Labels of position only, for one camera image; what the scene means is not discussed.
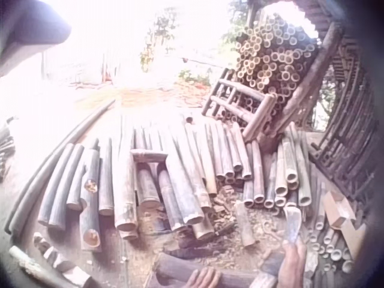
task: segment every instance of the finger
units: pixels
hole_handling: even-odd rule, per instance
[[[196,279],[197,279],[198,276],[199,276],[199,270],[196,269],[195,271],[192,272],[190,278],[188,279],[188,282],[187,282],[186,286],[187,287],[193,286],[195,284]]]
[[[196,279],[196,282],[194,284],[194,287],[199,287],[201,282],[203,281],[205,275],[208,273],[208,267],[204,267],[201,272],[200,272],[200,275],[198,276],[198,278]]]
[[[220,277],[221,277],[221,273],[219,271],[215,271],[215,276],[214,278],[212,279],[212,282],[210,283],[210,285],[208,286],[208,288],[216,288],[219,280],[220,280]]]
[[[204,277],[203,281],[200,284],[200,287],[201,288],[208,287],[208,285],[212,281],[214,275],[215,275],[215,269],[213,267],[209,267],[207,273],[205,274],[205,277]]]

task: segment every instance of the hollow bamboo end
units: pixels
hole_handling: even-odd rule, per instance
[[[100,234],[94,229],[87,230],[83,235],[83,240],[92,248],[99,247],[101,244]]]

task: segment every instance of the hand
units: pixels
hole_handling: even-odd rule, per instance
[[[215,288],[220,279],[220,272],[213,267],[204,267],[193,271],[188,283],[183,288]]]
[[[277,288],[302,288],[307,246],[299,236],[296,244],[284,241],[283,248],[286,256],[278,272]]]

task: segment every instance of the wooden block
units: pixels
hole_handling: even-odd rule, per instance
[[[356,220],[349,201],[341,193],[327,192],[323,197],[323,205],[329,225],[333,229],[341,230],[346,220]]]

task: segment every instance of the green foliage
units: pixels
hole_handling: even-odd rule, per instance
[[[153,27],[148,29],[146,43],[143,51],[140,53],[140,64],[144,72],[148,72],[150,65],[154,60],[156,45],[165,45],[166,53],[173,50],[171,45],[175,36],[173,31],[176,29],[176,9],[173,7],[165,8],[153,23]]]
[[[179,78],[183,79],[186,82],[201,83],[205,86],[210,86],[209,81],[212,75],[212,69],[208,68],[205,74],[192,73],[190,69],[183,69],[179,73]]]

